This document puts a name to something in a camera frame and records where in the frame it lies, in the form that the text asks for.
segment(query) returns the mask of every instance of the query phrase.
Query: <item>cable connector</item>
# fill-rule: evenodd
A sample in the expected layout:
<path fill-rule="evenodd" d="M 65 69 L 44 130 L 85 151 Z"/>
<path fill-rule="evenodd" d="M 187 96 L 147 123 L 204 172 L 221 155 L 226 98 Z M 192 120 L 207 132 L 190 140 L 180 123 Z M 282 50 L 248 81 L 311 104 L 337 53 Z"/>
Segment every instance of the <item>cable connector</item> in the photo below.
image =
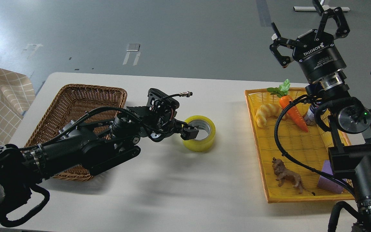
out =
<path fill-rule="evenodd" d="M 186 92 L 181 92 L 180 93 L 180 97 L 190 97 L 190 96 L 192 96 L 193 95 L 193 93 L 192 92 L 190 92 L 190 91 L 186 91 Z"/>

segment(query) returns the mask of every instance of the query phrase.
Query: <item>purple sponge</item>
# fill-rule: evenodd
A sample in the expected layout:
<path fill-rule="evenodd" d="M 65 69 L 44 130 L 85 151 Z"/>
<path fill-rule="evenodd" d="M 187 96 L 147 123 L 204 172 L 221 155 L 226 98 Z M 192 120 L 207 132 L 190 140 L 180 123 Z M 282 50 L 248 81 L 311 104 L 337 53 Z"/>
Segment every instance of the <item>purple sponge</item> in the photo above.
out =
<path fill-rule="evenodd" d="M 324 161 L 322 172 L 328 173 L 330 175 L 333 174 L 333 171 L 331 170 L 331 167 L 330 167 L 330 161 L 328 161 L 328 160 Z M 320 176 L 319 183 L 317 184 L 317 187 L 319 187 L 321 189 L 325 189 L 327 191 L 337 193 L 337 194 L 340 194 L 340 193 L 343 192 L 343 187 L 334 183 L 331 180 L 328 180 L 327 178 L 325 178 L 323 176 Z"/>

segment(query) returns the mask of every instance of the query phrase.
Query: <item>bread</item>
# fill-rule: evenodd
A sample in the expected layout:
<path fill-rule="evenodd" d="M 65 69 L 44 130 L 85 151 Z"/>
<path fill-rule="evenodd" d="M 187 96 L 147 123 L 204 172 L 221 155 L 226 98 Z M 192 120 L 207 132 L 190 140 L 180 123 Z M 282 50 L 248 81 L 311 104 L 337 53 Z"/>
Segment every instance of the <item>bread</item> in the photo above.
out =
<path fill-rule="evenodd" d="M 279 104 L 262 104 L 256 112 L 256 115 L 254 117 L 255 122 L 257 123 L 257 126 L 260 128 L 265 128 L 265 125 L 267 123 L 267 118 L 271 116 L 278 117 L 280 113 L 282 112 L 282 108 Z"/>

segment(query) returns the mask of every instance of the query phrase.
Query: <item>roll of tape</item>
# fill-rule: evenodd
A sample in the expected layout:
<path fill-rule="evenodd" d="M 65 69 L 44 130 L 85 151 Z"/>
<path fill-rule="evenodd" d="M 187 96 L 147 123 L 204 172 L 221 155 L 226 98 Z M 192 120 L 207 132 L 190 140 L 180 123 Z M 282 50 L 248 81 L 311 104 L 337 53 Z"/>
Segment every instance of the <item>roll of tape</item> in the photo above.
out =
<path fill-rule="evenodd" d="M 195 115 L 186 119 L 185 122 L 189 125 L 197 127 L 199 130 L 205 130 L 208 134 L 206 138 L 201 140 L 184 140 L 183 144 L 191 151 L 202 152 L 208 150 L 214 143 L 215 125 L 205 116 Z"/>

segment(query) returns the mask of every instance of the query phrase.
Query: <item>orange carrot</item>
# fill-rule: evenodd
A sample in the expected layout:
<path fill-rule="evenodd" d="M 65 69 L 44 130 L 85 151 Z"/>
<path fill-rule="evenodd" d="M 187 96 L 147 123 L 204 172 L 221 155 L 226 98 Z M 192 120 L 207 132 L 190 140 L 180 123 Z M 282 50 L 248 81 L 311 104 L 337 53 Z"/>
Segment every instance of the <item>orange carrot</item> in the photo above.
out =
<path fill-rule="evenodd" d="M 284 109 L 290 104 L 290 101 L 293 101 L 293 99 L 287 95 L 289 93 L 289 88 L 290 81 L 286 79 L 278 88 L 267 88 L 267 91 L 272 95 L 277 95 L 277 97 L 280 98 L 280 106 Z M 309 132 L 303 116 L 300 114 L 299 109 L 296 106 L 292 107 L 287 113 L 290 115 L 291 120 L 293 120 L 293 122 L 296 123 L 300 129 L 305 132 Z"/>
<path fill-rule="evenodd" d="M 293 99 L 289 95 L 286 95 L 280 97 L 279 103 L 281 107 L 284 109 L 290 104 L 290 101 L 293 101 Z M 291 120 L 293 120 L 293 122 L 297 124 L 297 126 L 299 126 L 300 129 L 302 129 L 305 132 L 309 132 L 309 129 L 307 128 L 307 125 L 303 119 L 303 116 L 300 114 L 299 109 L 296 106 L 292 107 L 287 113 L 290 115 Z"/>

